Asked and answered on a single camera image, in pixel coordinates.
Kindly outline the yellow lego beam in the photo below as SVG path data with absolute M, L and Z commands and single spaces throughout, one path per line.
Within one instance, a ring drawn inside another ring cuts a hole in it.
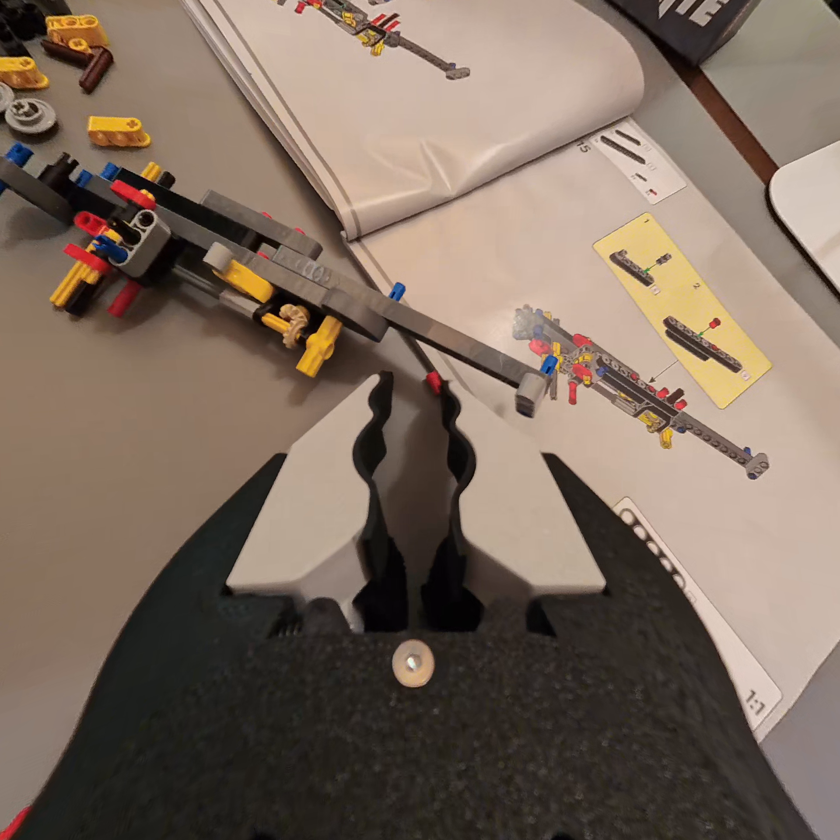
M 43 90 L 49 79 L 30 56 L 1 56 L 1 82 L 15 90 Z
M 136 118 L 91 115 L 87 121 L 89 141 L 102 148 L 148 148 L 151 136 Z
M 47 38 L 77 50 L 110 47 L 109 37 L 99 19 L 91 14 L 50 15 L 45 17 Z

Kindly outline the lego instruction booklet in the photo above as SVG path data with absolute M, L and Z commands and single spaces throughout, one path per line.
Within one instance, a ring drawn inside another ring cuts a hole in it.
M 632 115 L 579 2 L 184 2 L 403 308 L 463 333 L 497 497 L 572 468 L 683 587 L 757 740 L 838 644 L 838 347 Z

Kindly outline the pile of black lego beams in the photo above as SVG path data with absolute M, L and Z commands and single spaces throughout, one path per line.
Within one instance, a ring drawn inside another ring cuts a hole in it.
M 27 43 L 47 38 L 46 18 L 71 14 L 67 1 L 1 1 L 1 55 L 29 56 Z

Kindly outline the partly built lego assembly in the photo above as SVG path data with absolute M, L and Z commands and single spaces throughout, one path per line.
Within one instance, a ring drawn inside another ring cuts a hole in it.
M 214 191 L 195 202 L 154 164 L 140 174 L 108 164 L 95 175 L 61 154 L 33 174 L 26 170 L 32 156 L 21 143 L 2 154 L 2 190 L 88 236 L 86 245 L 66 247 L 73 267 L 50 298 L 72 318 L 89 310 L 111 277 L 122 280 L 108 307 L 114 318 L 142 291 L 176 278 L 301 348 L 297 370 L 309 377 L 342 330 L 380 342 L 393 329 L 509 385 L 526 417 L 550 389 L 554 362 L 534 369 L 411 309 L 401 286 L 385 295 L 331 270 L 318 261 L 319 242 L 266 213 Z

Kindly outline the brown lego connector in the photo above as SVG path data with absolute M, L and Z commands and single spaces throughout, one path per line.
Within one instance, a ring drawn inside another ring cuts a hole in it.
M 91 47 L 91 52 L 87 56 L 87 64 L 78 80 L 80 89 L 86 95 L 91 95 L 107 75 L 112 64 L 113 55 L 108 47 Z
M 78 68 L 86 68 L 93 59 L 93 54 L 90 51 L 73 49 L 68 45 L 51 41 L 48 38 L 43 38 L 40 41 L 40 46 L 48 57 Z

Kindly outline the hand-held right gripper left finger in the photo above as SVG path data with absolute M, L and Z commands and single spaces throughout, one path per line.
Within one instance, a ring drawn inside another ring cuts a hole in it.
M 288 451 L 226 580 L 236 595 L 331 599 L 354 632 L 403 629 L 405 565 L 374 473 L 394 375 L 369 376 Z

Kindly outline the white folding stand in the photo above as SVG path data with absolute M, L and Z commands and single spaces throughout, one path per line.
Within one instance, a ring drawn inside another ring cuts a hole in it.
M 782 166 L 768 188 L 782 228 L 839 290 L 839 142 Z

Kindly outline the black lego set box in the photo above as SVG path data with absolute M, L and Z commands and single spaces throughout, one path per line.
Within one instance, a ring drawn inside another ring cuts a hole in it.
M 648 36 L 693 67 L 735 36 L 759 1 L 610 1 Z

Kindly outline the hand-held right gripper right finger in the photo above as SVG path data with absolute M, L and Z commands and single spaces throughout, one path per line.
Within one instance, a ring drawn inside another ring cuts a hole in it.
M 428 624 L 472 632 L 497 603 L 599 595 L 606 580 L 533 439 L 459 384 L 441 384 L 448 531 L 421 589 Z

